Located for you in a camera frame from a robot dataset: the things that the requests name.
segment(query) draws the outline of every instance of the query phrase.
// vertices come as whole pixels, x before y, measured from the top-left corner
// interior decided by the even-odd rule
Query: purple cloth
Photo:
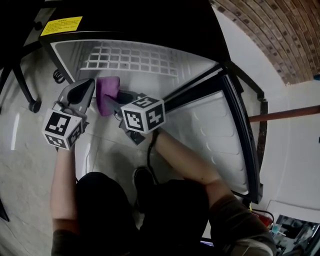
[[[108,77],[98,77],[96,79],[96,105],[103,117],[110,116],[113,112],[107,108],[104,102],[104,95],[108,95],[114,99],[117,98],[120,86],[120,77],[118,76],[108,76]]]

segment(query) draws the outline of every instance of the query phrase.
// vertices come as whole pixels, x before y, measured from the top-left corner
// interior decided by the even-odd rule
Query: tiled floor
[[[37,114],[28,110],[28,102],[11,74],[0,97],[0,198],[11,220],[0,220],[0,254],[43,256],[50,254],[52,242],[49,199],[56,150],[47,145],[41,127],[47,109],[52,108],[67,82],[55,83],[52,75],[56,67],[43,49],[25,57],[21,66],[32,94],[40,96],[42,106]],[[255,94],[244,89],[249,115],[258,114]],[[146,164],[147,144],[135,147],[114,117],[99,117],[94,101],[87,114],[90,125],[76,143],[78,179],[87,172],[103,172],[119,182],[133,204],[136,193],[132,172]],[[252,128],[258,136],[259,126]],[[161,157],[154,155],[153,161],[161,182],[177,177]]]

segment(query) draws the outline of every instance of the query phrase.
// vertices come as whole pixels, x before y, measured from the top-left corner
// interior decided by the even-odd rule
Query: black pants
[[[90,172],[82,177],[76,198],[80,235],[88,255],[173,253],[198,245],[208,221],[207,194],[203,186],[189,180],[153,187],[140,230],[124,190],[105,174]]]

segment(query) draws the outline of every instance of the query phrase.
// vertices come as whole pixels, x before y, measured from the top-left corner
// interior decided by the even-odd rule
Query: curved brick ceiling
[[[210,0],[263,51],[285,84],[320,74],[318,0]]]

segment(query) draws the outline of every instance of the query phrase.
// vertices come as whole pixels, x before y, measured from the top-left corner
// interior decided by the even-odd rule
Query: yellow warning label
[[[55,33],[76,31],[82,17],[61,18],[49,21],[42,31],[41,36],[46,36]]]

